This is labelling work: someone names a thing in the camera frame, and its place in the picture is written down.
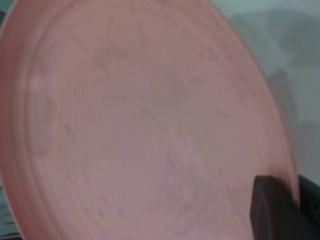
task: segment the black object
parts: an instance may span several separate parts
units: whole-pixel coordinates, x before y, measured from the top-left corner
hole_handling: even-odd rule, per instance
[[[299,177],[301,212],[320,230],[320,187],[303,176]]]
[[[271,176],[254,180],[250,220],[255,240],[320,240],[320,231],[300,212],[289,188]]]

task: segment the scratch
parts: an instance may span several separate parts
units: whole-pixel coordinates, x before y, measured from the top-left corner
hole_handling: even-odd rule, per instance
[[[89,53],[89,50],[80,42],[78,37],[74,36],[72,33],[69,34],[69,36],[71,40],[73,40],[82,51],[84,51],[86,54]]]

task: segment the pink plate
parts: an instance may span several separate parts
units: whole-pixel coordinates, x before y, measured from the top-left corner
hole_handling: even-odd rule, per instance
[[[299,201],[267,82],[205,0],[20,0],[0,62],[26,240],[250,240],[256,175]]]

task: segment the plate surface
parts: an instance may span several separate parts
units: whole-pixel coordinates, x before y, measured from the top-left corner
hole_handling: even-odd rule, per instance
[[[0,169],[26,240],[248,240],[298,177],[277,105],[205,0],[25,0],[0,42]]]

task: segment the white surface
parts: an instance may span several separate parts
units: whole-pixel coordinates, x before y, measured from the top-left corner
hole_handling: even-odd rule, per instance
[[[212,0],[266,72],[300,174],[320,185],[320,1]]]

